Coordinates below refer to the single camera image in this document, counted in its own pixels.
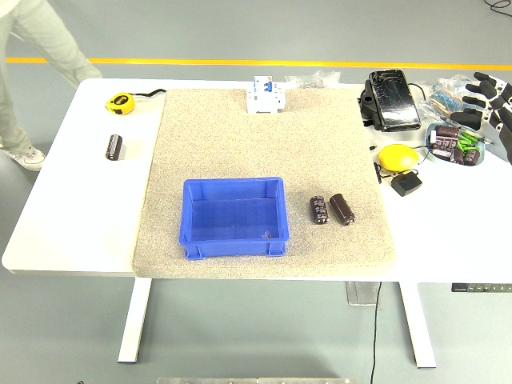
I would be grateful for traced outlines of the robot right hand white shell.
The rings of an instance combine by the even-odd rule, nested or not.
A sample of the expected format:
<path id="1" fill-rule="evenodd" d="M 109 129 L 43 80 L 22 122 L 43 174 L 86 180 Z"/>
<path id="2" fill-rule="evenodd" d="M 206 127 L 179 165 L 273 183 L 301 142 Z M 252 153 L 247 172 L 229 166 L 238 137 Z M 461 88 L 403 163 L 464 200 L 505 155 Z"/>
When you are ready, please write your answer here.
<path id="1" fill-rule="evenodd" d="M 477 106 L 481 120 L 487 121 L 498 132 L 508 162 L 511 162 L 511 84 L 495 76 L 474 72 L 478 84 L 466 84 L 466 89 L 477 97 L 463 98 L 464 103 Z"/>

